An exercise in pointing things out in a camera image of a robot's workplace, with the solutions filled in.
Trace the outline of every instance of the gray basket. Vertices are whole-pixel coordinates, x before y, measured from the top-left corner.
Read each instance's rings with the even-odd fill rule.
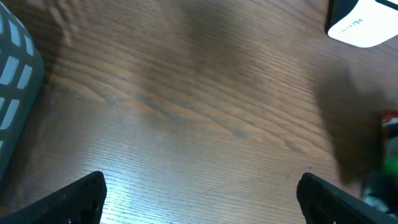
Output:
[[[0,181],[44,77],[32,37],[0,2]]]

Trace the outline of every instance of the white object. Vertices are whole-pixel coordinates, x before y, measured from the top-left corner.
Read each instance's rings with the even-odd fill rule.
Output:
[[[344,3],[335,0],[335,4]],[[398,34],[397,4],[398,0],[358,0],[345,17],[337,18],[338,22],[332,24],[328,35],[357,47],[381,44]]]

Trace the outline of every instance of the wooden table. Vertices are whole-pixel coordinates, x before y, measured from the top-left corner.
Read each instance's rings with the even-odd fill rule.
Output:
[[[327,0],[4,3],[47,81],[3,213],[100,170],[103,223],[304,223],[301,175],[358,196],[398,94],[398,39],[330,39]]]

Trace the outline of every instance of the wood grain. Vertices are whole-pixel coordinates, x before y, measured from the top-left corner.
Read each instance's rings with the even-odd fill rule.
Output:
[[[303,223],[301,175],[358,196],[398,94],[398,40],[328,38],[327,0],[4,3],[47,76],[6,213],[101,170],[103,223]]]

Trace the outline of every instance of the white plastic device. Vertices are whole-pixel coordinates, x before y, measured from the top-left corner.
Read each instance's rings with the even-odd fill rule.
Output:
[[[334,0],[327,34],[357,47],[373,47],[398,34],[398,0]]]

